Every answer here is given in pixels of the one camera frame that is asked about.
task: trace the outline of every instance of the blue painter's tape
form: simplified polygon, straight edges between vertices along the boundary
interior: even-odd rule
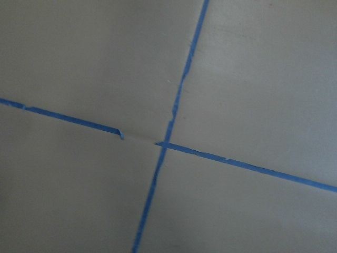
[[[156,143],[156,145],[163,146],[164,143],[159,142],[159,143]],[[184,146],[172,144],[172,143],[166,144],[165,146],[168,149],[173,149],[173,150],[181,151],[181,152],[188,153],[188,154],[194,154],[194,155],[197,155],[198,157],[207,158],[207,159],[217,161],[217,162],[227,163],[227,164],[230,164],[236,167],[256,171],[258,173],[267,174],[267,175],[277,177],[277,178],[290,180],[296,183],[306,184],[307,186],[312,186],[312,187],[320,188],[320,189],[327,190],[327,191],[337,192],[336,186],[331,186],[325,183],[319,183],[319,182],[312,181],[309,179],[296,177],[290,174],[286,174],[286,173],[282,173],[282,172],[278,172],[278,171],[274,171],[274,170],[270,170],[270,169],[266,169],[262,167],[257,167],[257,166],[254,166],[254,165],[251,165],[245,162],[236,161],[236,160],[229,159],[226,157],[220,157],[214,154],[199,152],[199,151],[196,151],[196,150],[184,147]]]
[[[98,130],[101,130],[101,131],[114,133],[114,134],[119,135],[121,137],[121,139],[124,139],[124,134],[122,133],[121,130],[119,130],[117,128],[112,128],[110,126],[97,124],[97,123],[94,123],[94,122],[91,122],[91,121],[77,119],[77,118],[70,117],[70,116],[67,116],[67,115],[63,115],[63,114],[60,114],[60,113],[57,113],[57,112],[51,112],[51,111],[47,111],[47,110],[44,110],[44,109],[40,109],[40,108],[37,108],[37,107],[26,107],[24,104],[13,102],[13,101],[10,101],[10,100],[7,100],[7,99],[0,98],[0,104],[9,105],[9,106],[19,108],[19,109],[22,109],[22,110],[25,110],[25,111],[30,111],[30,112],[42,114],[42,115],[45,115],[45,116],[48,116],[48,117],[56,118],[56,119],[59,119],[59,120],[64,120],[64,121],[67,121],[67,122],[83,125],[85,127],[95,128],[95,129],[98,129]]]
[[[179,109],[179,102],[180,102],[180,97],[181,97],[181,93],[182,93],[182,90],[183,90],[183,84],[184,84],[186,76],[188,75],[188,73],[190,71],[190,68],[191,68],[193,55],[194,55],[195,48],[196,48],[196,45],[197,45],[197,42],[198,42],[198,39],[199,39],[202,24],[203,24],[204,19],[205,19],[208,4],[209,4],[209,0],[204,0],[203,6],[202,6],[201,12],[200,12],[199,20],[198,20],[198,23],[197,23],[197,26],[196,26],[196,29],[195,29],[195,32],[194,32],[194,36],[193,36],[193,40],[192,40],[192,43],[191,43],[189,55],[188,55],[186,63],[185,63],[183,75],[181,77],[179,88],[178,88],[178,91],[177,91],[177,95],[175,97],[175,101],[174,101],[174,104],[173,104],[172,119],[169,121],[168,126],[167,126],[166,135],[165,135],[165,139],[164,139],[164,142],[163,142],[163,145],[162,145],[161,153],[160,153],[160,156],[159,156],[159,159],[158,159],[158,162],[157,162],[157,166],[156,166],[156,169],[155,169],[155,172],[154,172],[154,175],[153,175],[150,190],[149,190],[148,195],[147,195],[147,199],[146,199],[146,203],[145,203],[145,206],[144,206],[141,221],[140,221],[140,224],[138,226],[136,238],[135,238],[135,241],[134,241],[134,244],[133,244],[133,247],[132,247],[132,253],[138,252],[139,245],[141,243],[141,239],[142,239],[143,231],[144,231],[144,228],[145,228],[148,212],[150,211],[151,203],[152,203],[152,200],[153,200],[153,197],[154,197],[154,192],[155,192],[155,188],[156,188],[156,184],[157,184],[158,175],[159,175],[161,166],[163,164],[163,161],[165,159],[166,150],[167,150],[166,144],[169,144],[170,139],[171,139],[175,118],[176,118],[176,115],[177,115],[177,112],[178,112],[178,109]]]

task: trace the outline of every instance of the blue tape strip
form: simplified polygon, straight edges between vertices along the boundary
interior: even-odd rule
[[[159,146],[163,146],[164,143],[163,142],[159,142],[156,143],[156,145]],[[168,149],[174,149],[177,151],[181,151],[184,153],[188,153],[188,154],[194,154],[197,155],[198,157],[203,157],[203,158],[207,158],[213,161],[217,161],[217,162],[222,162],[222,163],[227,163],[236,167],[240,167],[243,169],[247,169],[247,170],[252,170],[252,171],[256,171],[258,173],[262,173],[262,174],[267,174],[273,177],[277,177],[277,178],[282,178],[285,180],[290,180],[296,183],[301,183],[301,184],[306,184],[307,186],[312,186],[312,187],[316,187],[316,188],[320,188],[323,190],[327,190],[327,191],[333,191],[333,192],[337,192],[337,187],[336,186],[331,186],[325,183],[319,183],[316,181],[312,181],[309,179],[305,179],[305,178],[300,178],[300,177],[296,177],[290,174],[286,174],[286,173],[282,173],[282,172],[278,172],[278,171],[274,171],[274,170],[270,170],[270,169],[266,169],[266,168],[262,168],[262,167],[257,167],[245,162],[240,162],[240,161],[236,161],[233,159],[229,159],[226,157],[220,157],[218,155],[214,155],[214,154],[209,154],[209,153],[204,153],[204,152],[199,152],[187,147],[183,147],[180,145],[176,145],[176,144],[166,144],[165,145]]]
[[[190,71],[190,68],[191,68],[193,55],[194,55],[195,48],[196,48],[196,45],[197,45],[197,42],[198,42],[198,39],[199,39],[202,24],[203,24],[204,19],[205,19],[208,4],[209,4],[209,0],[205,0],[203,5],[202,5],[202,8],[201,8],[199,20],[198,20],[198,23],[197,23],[197,26],[196,26],[196,29],[195,29],[195,32],[194,32],[194,36],[193,36],[193,40],[192,40],[192,43],[191,43],[189,55],[188,55],[186,63],[185,63],[185,68],[184,68],[184,71],[183,71],[183,74],[182,74],[182,77],[181,77],[181,80],[180,80],[179,88],[178,88],[178,91],[177,91],[177,95],[175,97],[175,101],[174,101],[174,104],[173,104],[172,119],[170,120],[170,122],[168,123],[168,126],[167,126],[166,135],[165,135],[165,139],[164,139],[164,142],[163,142],[164,144],[162,145],[160,156],[159,156],[159,159],[158,159],[158,162],[157,162],[157,165],[156,165],[156,169],[154,171],[154,175],[153,175],[153,179],[152,179],[152,182],[151,182],[150,190],[149,190],[148,195],[147,195],[147,199],[146,199],[146,203],[145,203],[145,206],[144,206],[141,221],[140,221],[140,224],[138,226],[136,238],[135,238],[135,241],[134,241],[134,244],[133,244],[133,247],[132,247],[132,253],[138,252],[139,245],[141,243],[141,239],[142,239],[143,231],[144,231],[144,228],[145,228],[148,212],[150,211],[151,203],[152,203],[152,200],[153,200],[153,197],[154,197],[154,192],[155,192],[155,189],[156,189],[158,175],[159,175],[161,166],[163,164],[163,161],[165,159],[165,155],[166,155],[166,151],[167,151],[166,144],[169,144],[170,139],[171,139],[175,118],[176,118],[176,115],[177,115],[177,112],[178,112],[178,109],[179,109],[179,102],[180,102],[180,97],[181,97],[181,93],[182,93],[182,90],[183,90],[183,84],[184,84],[184,81],[185,81],[185,79],[186,79],[186,77],[187,77],[187,75]]]
[[[30,111],[30,112],[42,114],[42,115],[45,115],[45,116],[48,116],[48,117],[56,118],[56,119],[59,119],[59,120],[64,120],[64,121],[68,121],[68,122],[71,122],[71,123],[83,125],[85,127],[95,128],[95,129],[98,129],[98,130],[101,130],[101,131],[118,134],[121,137],[121,139],[124,139],[124,134],[122,133],[121,130],[119,130],[117,128],[112,128],[110,126],[101,125],[101,124],[97,124],[97,123],[94,123],[94,122],[77,119],[77,118],[70,117],[70,116],[67,116],[67,115],[63,115],[63,114],[60,114],[60,113],[57,113],[57,112],[51,112],[51,111],[43,110],[43,109],[40,109],[40,108],[37,108],[37,107],[26,107],[24,104],[13,102],[13,101],[10,101],[10,100],[7,100],[7,99],[0,98],[0,104],[9,105],[9,106],[19,108],[19,109],[22,109],[22,110],[25,110],[25,111]]]

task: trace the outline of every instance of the white surface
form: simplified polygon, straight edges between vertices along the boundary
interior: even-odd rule
[[[0,106],[0,252],[129,252],[159,147]]]
[[[337,186],[335,1],[210,1],[172,143]]]
[[[2,1],[0,252],[130,252],[202,0]],[[211,0],[172,143],[337,186],[337,5]],[[337,195],[168,150],[141,253],[337,252]]]
[[[169,150],[140,252],[337,251],[337,195]]]
[[[2,2],[1,97],[159,141],[201,2]]]

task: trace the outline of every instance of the white panel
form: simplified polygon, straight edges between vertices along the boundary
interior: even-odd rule
[[[337,195],[169,150],[141,253],[336,252]]]
[[[172,142],[336,185],[335,1],[210,1]]]
[[[0,97],[161,140],[201,3],[2,1]]]
[[[0,106],[0,252],[129,252],[159,147]]]

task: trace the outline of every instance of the blue line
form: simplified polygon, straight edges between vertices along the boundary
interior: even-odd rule
[[[156,145],[158,146],[163,146],[164,143],[163,142],[159,142],[156,143]],[[204,152],[200,152],[197,150],[193,150],[187,147],[183,147],[180,145],[176,145],[176,144],[166,144],[165,145],[168,149],[173,149],[173,150],[177,150],[177,151],[181,151],[184,153],[188,153],[188,154],[194,154],[197,155],[198,157],[203,157],[203,158],[207,158],[213,161],[217,161],[217,162],[222,162],[222,163],[226,163],[226,164],[230,164],[236,167],[240,167],[243,169],[247,169],[247,170],[252,170],[258,173],[262,173],[262,174],[267,174],[273,177],[277,177],[277,178],[282,178],[285,180],[290,180],[296,183],[301,183],[301,184],[306,184],[307,186],[312,186],[312,187],[316,187],[316,188],[320,188],[323,190],[327,190],[327,191],[333,191],[333,192],[337,192],[337,187],[336,186],[331,186],[325,183],[319,183],[316,181],[312,181],[309,179],[305,179],[305,178],[300,178],[300,177],[296,177],[290,174],[286,174],[286,173],[282,173],[282,172],[278,172],[275,170],[270,170],[270,169],[266,169],[266,168],[262,168],[262,167],[257,167],[245,162],[240,162],[240,161],[236,161],[233,159],[229,159],[226,157],[220,157],[218,155],[214,155],[214,154],[209,154],[209,153],[204,153]]]
[[[56,119],[59,119],[59,120],[64,120],[64,121],[67,121],[67,122],[83,125],[85,127],[95,128],[95,129],[98,129],[98,130],[101,130],[101,131],[114,133],[114,134],[119,135],[121,137],[121,139],[124,139],[124,134],[122,133],[121,130],[119,130],[117,128],[112,128],[110,126],[101,125],[101,124],[97,124],[97,123],[94,123],[94,122],[77,119],[77,118],[70,117],[70,116],[67,116],[67,115],[63,115],[63,114],[60,114],[60,113],[57,113],[57,112],[51,112],[51,111],[47,111],[47,110],[44,110],[44,109],[40,109],[40,108],[37,108],[37,107],[26,107],[24,104],[13,102],[13,101],[10,101],[10,100],[7,100],[7,99],[0,98],[0,104],[9,105],[9,106],[19,108],[19,109],[22,109],[22,110],[25,110],[25,111],[30,111],[30,112],[42,114],[42,115],[45,115],[45,116],[48,116],[48,117],[56,118]]]
[[[146,203],[145,203],[145,206],[144,206],[141,221],[140,221],[140,224],[138,226],[136,238],[135,238],[135,241],[134,241],[134,244],[133,244],[133,247],[132,247],[132,253],[138,252],[138,249],[139,249],[139,246],[140,246],[140,243],[141,243],[141,240],[142,240],[142,235],[143,235],[146,220],[147,220],[147,217],[148,217],[148,212],[150,211],[151,203],[152,203],[152,200],[153,200],[153,197],[154,197],[154,192],[155,192],[156,185],[157,185],[158,175],[159,175],[161,166],[164,162],[165,155],[166,155],[166,151],[167,151],[166,144],[169,144],[170,139],[171,139],[175,118],[176,118],[176,115],[177,115],[177,112],[178,112],[178,109],[179,109],[179,102],[180,102],[180,97],[181,97],[181,93],[182,93],[182,90],[183,90],[183,84],[184,84],[184,81],[185,81],[185,79],[186,79],[186,77],[187,77],[187,75],[190,71],[190,68],[191,68],[192,59],[193,59],[195,48],[196,48],[196,45],[197,45],[197,42],[198,42],[198,39],[199,39],[202,24],[203,24],[204,19],[205,19],[208,4],[209,4],[209,0],[204,0],[203,6],[202,6],[201,12],[200,12],[199,20],[198,20],[198,23],[197,23],[197,26],[196,26],[196,29],[195,29],[195,32],[194,32],[194,36],[193,36],[193,40],[192,40],[192,43],[191,43],[189,55],[188,55],[186,63],[185,63],[185,68],[184,68],[184,71],[183,71],[183,74],[182,74],[182,77],[181,77],[181,80],[180,80],[179,88],[178,88],[178,91],[177,91],[177,95],[175,97],[175,101],[174,101],[174,104],[173,104],[172,119],[170,120],[170,122],[168,123],[168,126],[167,126],[165,139],[164,139],[164,142],[163,142],[163,145],[162,145],[162,148],[161,148],[160,156],[159,156],[159,159],[158,159],[158,162],[157,162],[157,165],[156,165],[156,169],[154,171],[154,175],[153,175],[153,178],[152,178],[150,190],[149,190],[148,195],[147,195],[147,199],[146,199]]]

